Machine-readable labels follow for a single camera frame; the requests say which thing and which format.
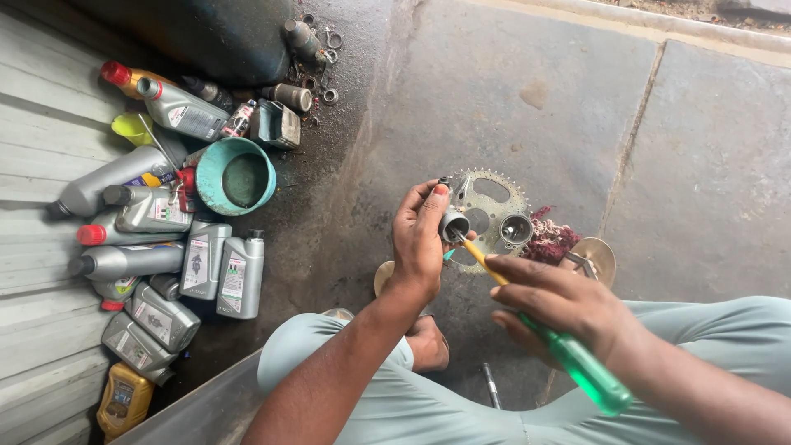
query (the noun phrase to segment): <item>light grey pants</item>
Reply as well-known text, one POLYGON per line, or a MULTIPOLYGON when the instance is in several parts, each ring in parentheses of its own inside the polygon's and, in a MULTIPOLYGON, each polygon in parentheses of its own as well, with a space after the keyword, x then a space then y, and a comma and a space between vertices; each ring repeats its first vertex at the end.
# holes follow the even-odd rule
MULTIPOLYGON (((625 302, 651 332, 727 371, 791 395, 791 301, 748 297, 714 304, 625 302)), ((348 321, 300 314, 261 351, 258 381, 268 394, 348 321)), ((686 428, 640 401, 617 417, 599 414, 579 389, 530 411, 493 409, 411 371, 403 338, 365 391, 335 443, 699 443, 686 428)))

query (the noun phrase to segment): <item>left hand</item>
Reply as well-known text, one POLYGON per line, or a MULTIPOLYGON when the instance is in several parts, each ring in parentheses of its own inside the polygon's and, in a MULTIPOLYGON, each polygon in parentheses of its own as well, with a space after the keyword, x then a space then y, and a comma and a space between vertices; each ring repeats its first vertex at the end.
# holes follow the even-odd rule
MULTIPOLYGON (((448 206, 448 187, 431 180, 415 185, 404 196, 392 224, 395 271, 388 285, 401 284, 428 304, 440 290, 442 255, 458 245, 442 242, 440 220, 448 206)), ((470 231, 469 239, 475 239, 470 231)))

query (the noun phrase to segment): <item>right hand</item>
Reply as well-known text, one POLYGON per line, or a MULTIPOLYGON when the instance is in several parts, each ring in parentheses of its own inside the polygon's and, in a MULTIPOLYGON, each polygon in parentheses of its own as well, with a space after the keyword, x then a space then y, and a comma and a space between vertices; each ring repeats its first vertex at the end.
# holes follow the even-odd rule
MULTIPOLYGON (((507 255, 486 257, 486 266, 511 284, 492 298, 559 332, 570 333, 615 375, 636 371, 638 356, 659 340, 602 283, 571 271, 507 255)), ((543 342, 508 310, 492 319, 549 366, 561 369, 543 342)))

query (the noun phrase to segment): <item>forearm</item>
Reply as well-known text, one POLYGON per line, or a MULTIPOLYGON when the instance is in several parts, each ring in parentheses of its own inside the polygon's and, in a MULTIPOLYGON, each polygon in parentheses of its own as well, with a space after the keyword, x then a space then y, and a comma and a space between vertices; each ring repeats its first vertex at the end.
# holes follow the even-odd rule
POLYGON ((638 362, 624 383, 707 443, 788 443, 791 399, 658 338, 638 362))
POLYGON ((420 299, 403 298, 411 291, 394 283, 294 368, 261 405, 242 444, 333 443, 368 382, 422 309, 420 299), (390 298, 398 292, 402 298, 390 298))

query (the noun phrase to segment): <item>dirt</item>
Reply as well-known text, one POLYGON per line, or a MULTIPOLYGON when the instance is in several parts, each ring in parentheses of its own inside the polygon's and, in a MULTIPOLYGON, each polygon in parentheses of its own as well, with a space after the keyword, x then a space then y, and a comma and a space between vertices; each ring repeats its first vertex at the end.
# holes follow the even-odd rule
POLYGON ((791 17, 776 16, 772 18, 756 16, 747 11, 718 12, 716 0, 676 1, 663 0, 590 0, 607 3, 633 10, 648 11, 671 17, 704 21, 714 25, 730 28, 747 29, 775 36, 791 35, 791 17))

